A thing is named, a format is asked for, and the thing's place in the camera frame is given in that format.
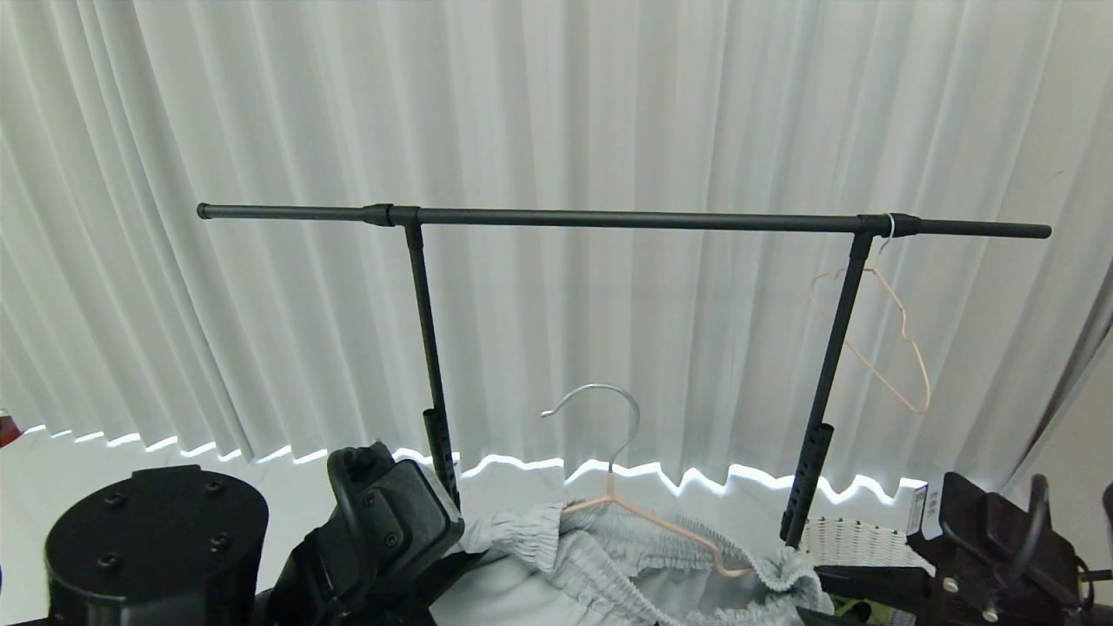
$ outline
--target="pleated curtain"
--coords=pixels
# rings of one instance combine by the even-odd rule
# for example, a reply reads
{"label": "pleated curtain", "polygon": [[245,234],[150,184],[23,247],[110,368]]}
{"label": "pleated curtain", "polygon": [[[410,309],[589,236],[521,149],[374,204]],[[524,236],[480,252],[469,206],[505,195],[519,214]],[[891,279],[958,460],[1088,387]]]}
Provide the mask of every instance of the pleated curtain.
{"label": "pleated curtain", "polygon": [[[198,202],[1037,222],[894,239],[934,397],[849,353],[825,475],[1001,483],[1113,258],[1102,2],[6,2],[0,404],[73,436],[427,453],[398,229]],[[447,414],[487,454],[791,473],[848,235],[426,227]],[[834,310],[838,285],[816,297]],[[869,275],[849,340],[914,402]]]}

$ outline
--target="clothes rack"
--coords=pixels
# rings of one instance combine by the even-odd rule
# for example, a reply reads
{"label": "clothes rack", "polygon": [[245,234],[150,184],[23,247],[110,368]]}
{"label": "clothes rack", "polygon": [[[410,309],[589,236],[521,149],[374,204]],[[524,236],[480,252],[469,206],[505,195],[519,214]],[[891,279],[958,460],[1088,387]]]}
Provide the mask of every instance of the clothes rack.
{"label": "clothes rack", "polygon": [[433,408],[423,413],[425,433],[436,476],[453,501],[460,505],[456,476],[452,462],[452,442],[444,403],[444,384],[436,350],[433,309],[430,301],[429,275],[425,268],[423,225],[482,226],[558,226],[589,228],[663,228],[688,231],[751,231],[792,233],[848,233],[854,235],[849,260],[827,349],[824,353],[811,411],[800,442],[800,454],[792,489],[781,517],[780,538],[786,545],[799,547],[804,526],[830,447],[834,427],[824,422],[827,401],[835,381],[843,343],[846,340],[855,297],[865,270],[866,258],[875,237],[910,235],[965,235],[1042,239],[1051,236],[1051,226],[1043,224],[1007,224],[996,222],[963,222],[922,219],[903,213],[876,215],[755,215],[725,213],[648,213],[602,211],[530,211],[425,208],[375,204],[364,207],[263,206],[263,205],[197,205],[197,215],[209,218],[249,219],[317,219],[331,222],[365,222],[375,226],[402,226],[410,248],[410,265],[417,297],[417,314],[425,364],[429,370]]}

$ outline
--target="bolt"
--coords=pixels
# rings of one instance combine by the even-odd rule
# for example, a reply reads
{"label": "bolt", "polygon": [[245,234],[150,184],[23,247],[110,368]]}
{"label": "bolt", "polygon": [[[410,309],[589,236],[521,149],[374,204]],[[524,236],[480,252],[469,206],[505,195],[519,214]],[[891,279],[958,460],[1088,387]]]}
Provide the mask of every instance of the bolt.
{"label": "bolt", "polygon": [[126,502],[126,501],[127,501],[127,497],[125,497],[124,493],[116,493],[116,492],[114,492],[114,493],[109,493],[108,496],[105,496],[105,505],[109,509],[118,509],[118,508],[122,507],[124,502]]}
{"label": "bolt", "polygon": [[112,552],[108,552],[107,555],[104,555],[102,557],[97,559],[97,567],[101,569],[116,569],[120,566],[121,563],[122,559],[120,559],[119,556]]}
{"label": "bolt", "polygon": [[224,532],[209,539],[209,546],[214,552],[219,552],[220,550],[226,549],[229,545],[232,545],[232,539]]}

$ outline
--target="clothes hanger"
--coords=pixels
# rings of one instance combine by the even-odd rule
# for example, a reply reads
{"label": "clothes hanger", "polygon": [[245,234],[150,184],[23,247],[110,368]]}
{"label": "clothes hanger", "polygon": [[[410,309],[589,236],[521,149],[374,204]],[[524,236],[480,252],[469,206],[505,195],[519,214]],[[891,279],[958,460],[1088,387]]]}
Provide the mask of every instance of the clothes hanger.
{"label": "clothes hanger", "polygon": [[564,404],[568,403],[568,401],[571,400],[574,395],[577,395],[581,391],[587,391],[589,389],[604,389],[613,391],[615,393],[620,393],[622,394],[623,398],[626,398],[627,402],[630,403],[630,433],[627,436],[627,439],[622,443],[622,446],[618,450],[615,450],[613,454],[611,454],[610,460],[608,460],[607,462],[607,495],[565,507],[564,511],[561,513],[561,517],[567,517],[570,513],[590,507],[605,505],[605,503],[614,503],[642,519],[646,519],[652,524],[656,524],[657,526],[660,526],[661,528],[664,528],[666,530],[670,530],[677,535],[691,539],[692,541],[696,541],[697,544],[706,547],[708,550],[711,551],[711,556],[715,559],[715,568],[722,576],[729,578],[736,578],[743,574],[749,574],[754,571],[751,568],[727,569],[726,566],[723,565],[722,549],[719,548],[719,546],[716,545],[715,542],[709,541],[708,539],[705,539],[703,537],[700,537],[699,535],[696,535],[695,532],[688,529],[681,528],[674,524],[666,521],[657,517],[656,515],[647,510],[640,509],[614,495],[614,459],[617,459],[618,456],[622,453],[622,450],[626,450],[626,447],[629,446],[631,441],[633,441],[634,436],[638,434],[638,428],[641,426],[641,409],[638,408],[638,401],[633,399],[633,395],[631,395],[629,391],[614,387],[613,384],[607,384],[601,382],[588,383],[565,393],[564,398],[561,398],[561,401],[558,402],[555,407],[553,407],[548,411],[541,412],[541,419],[556,414],[556,412],[560,411],[561,408],[563,408]]}
{"label": "clothes hanger", "polygon": [[[889,282],[885,280],[885,276],[881,274],[881,271],[878,267],[878,264],[881,260],[881,253],[885,252],[885,246],[889,245],[889,242],[893,241],[893,234],[896,231],[896,227],[897,227],[896,219],[893,217],[893,214],[890,213],[889,236],[886,237],[885,243],[883,243],[880,250],[877,251],[877,258],[874,260],[874,267],[865,267],[863,271],[869,272],[870,274],[877,277],[877,282],[881,284],[881,287],[889,294],[889,299],[893,301],[894,304],[896,304],[897,309],[900,311],[900,339],[906,343],[908,343],[909,345],[912,345],[912,350],[916,354],[916,362],[919,364],[919,372],[924,376],[924,405],[916,407],[915,404],[912,403],[912,401],[905,398],[903,393],[897,391],[897,388],[894,387],[893,383],[888,381],[888,379],[886,379],[884,375],[881,375],[880,372],[877,371],[877,368],[874,366],[874,363],[869,359],[866,359],[866,356],[861,352],[859,352],[858,349],[855,348],[853,343],[850,343],[850,340],[844,340],[843,343],[847,346],[847,349],[850,350],[850,352],[854,353],[855,356],[857,356],[866,365],[866,368],[869,369],[870,372],[874,373],[875,376],[877,376],[877,380],[881,381],[881,384],[887,387],[889,391],[892,391],[893,394],[897,397],[898,400],[904,402],[905,407],[908,407],[908,410],[916,413],[917,415],[924,415],[927,413],[928,408],[930,408],[932,405],[932,380],[927,375],[927,365],[924,364],[924,355],[920,354],[919,352],[919,344],[916,343],[916,340],[908,336],[908,327],[907,327],[908,311],[905,310],[905,305],[903,302],[900,302],[900,297],[897,296],[896,291],[894,291],[893,286],[889,285]],[[834,323],[834,320],[826,311],[824,311],[821,306],[819,306],[819,303],[816,302],[816,283],[818,283],[823,278],[829,278],[831,281],[836,281],[838,280],[839,276],[843,275],[844,272],[846,272],[846,267],[841,267],[836,272],[827,272],[826,274],[819,274],[815,278],[811,278],[811,285],[808,287],[808,300],[811,301],[811,306],[816,311],[818,311],[819,314],[823,315],[828,323]]]}

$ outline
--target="white wicker basket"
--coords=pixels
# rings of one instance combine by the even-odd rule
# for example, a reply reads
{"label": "white wicker basket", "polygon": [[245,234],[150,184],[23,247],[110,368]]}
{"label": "white wicker basket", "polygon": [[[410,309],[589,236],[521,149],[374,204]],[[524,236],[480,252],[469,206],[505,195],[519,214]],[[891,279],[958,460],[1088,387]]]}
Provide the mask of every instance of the white wicker basket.
{"label": "white wicker basket", "polygon": [[905,542],[905,535],[856,520],[816,518],[804,528],[800,549],[816,565],[935,568]]}

